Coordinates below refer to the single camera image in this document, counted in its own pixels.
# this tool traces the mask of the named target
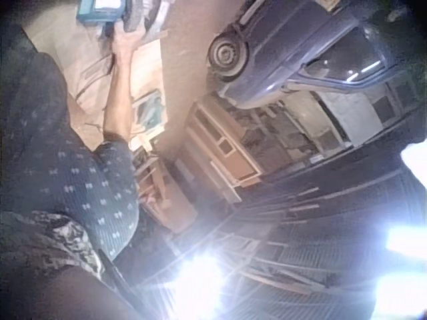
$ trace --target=car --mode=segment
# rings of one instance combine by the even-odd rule
[[[247,1],[212,41],[207,60],[218,94],[250,109],[286,91],[347,93],[391,79],[417,53],[424,55],[414,26],[399,3]]]

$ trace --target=man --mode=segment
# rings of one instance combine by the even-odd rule
[[[21,28],[0,29],[0,318],[138,319],[100,281],[95,252],[114,259],[138,222],[127,143],[131,60],[144,30],[116,23],[104,142],[92,153],[70,127],[52,58]]]

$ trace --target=workshop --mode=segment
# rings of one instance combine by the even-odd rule
[[[405,0],[5,0],[1,319],[427,319]]]

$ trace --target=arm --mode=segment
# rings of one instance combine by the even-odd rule
[[[115,55],[115,65],[104,115],[105,140],[130,140],[133,121],[130,89],[131,62],[133,52],[141,45],[144,34],[143,26],[142,29],[133,33],[126,33],[121,21],[114,26],[112,50]]]

